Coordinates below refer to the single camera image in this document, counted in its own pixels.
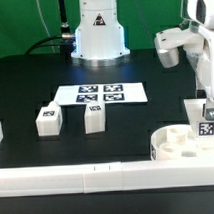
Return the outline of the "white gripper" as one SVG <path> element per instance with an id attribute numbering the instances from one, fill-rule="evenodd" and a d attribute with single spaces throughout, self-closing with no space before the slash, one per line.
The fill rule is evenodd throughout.
<path id="1" fill-rule="evenodd" d="M 187 0 L 188 15 L 198 24 L 197 33 L 202 37 L 202 56 L 209 66 L 207 82 L 204 84 L 214 100 L 214 0 Z M 214 121 L 214 107 L 205 105 L 204 118 Z"/>

